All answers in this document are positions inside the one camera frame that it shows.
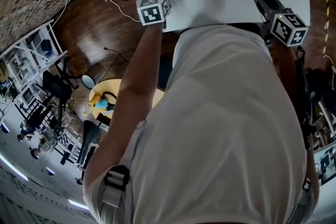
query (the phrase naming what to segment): white t-shirt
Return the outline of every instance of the white t-shirt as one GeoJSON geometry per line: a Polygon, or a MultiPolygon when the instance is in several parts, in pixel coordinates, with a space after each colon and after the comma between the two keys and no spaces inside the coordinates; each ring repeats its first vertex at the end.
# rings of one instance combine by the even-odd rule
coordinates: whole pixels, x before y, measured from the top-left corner
{"type": "MultiPolygon", "coordinates": [[[[232,26],[193,28],[173,66],[132,162],[133,223],[286,223],[306,150],[263,40],[232,26]]],[[[84,199],[99,222],[119,223],[102,202],[104,176],[84,199]]]]}

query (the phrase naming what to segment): brown wooden floor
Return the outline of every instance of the brown wooden floor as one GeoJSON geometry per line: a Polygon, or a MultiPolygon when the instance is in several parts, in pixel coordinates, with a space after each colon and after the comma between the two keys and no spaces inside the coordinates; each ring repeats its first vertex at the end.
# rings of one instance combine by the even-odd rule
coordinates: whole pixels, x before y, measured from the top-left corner
{"type": "MultiPolygon", "coordinates": [[[[124,13],[138,19],[135,0],[114,0],[124,13]]],[[[306,43],[306,67],[330,69],[331,62],[322,57],[326,24],[326,0],[310,0],[311,24],[306,43]]],[[[71,57],[70,67],[76,74],[83,74],[90,65],[100,62],[108,69],[118,56],[104,47],[119,52],[133,51],[144,31],[140,23],[124,17],[118,8],[105,0],[74,0],[70,2],[55,27],[56,35],[71,57]]],[[[172,56],[177,36],[166,34],[162,42],[163,54],[172,56]]],[[[330,28],[327,54],[336,63],[336,0],[330,0],[330,28]]],[[[130,60],[132,52],[123,56],[130,60]]],[[[121,78],[127,64],[119,58],[104,79],[121,78]]],[[[88,109],[87,90],[81,83],[73,94],[75,103],[70,104],[81,120],[88,109]]]]}

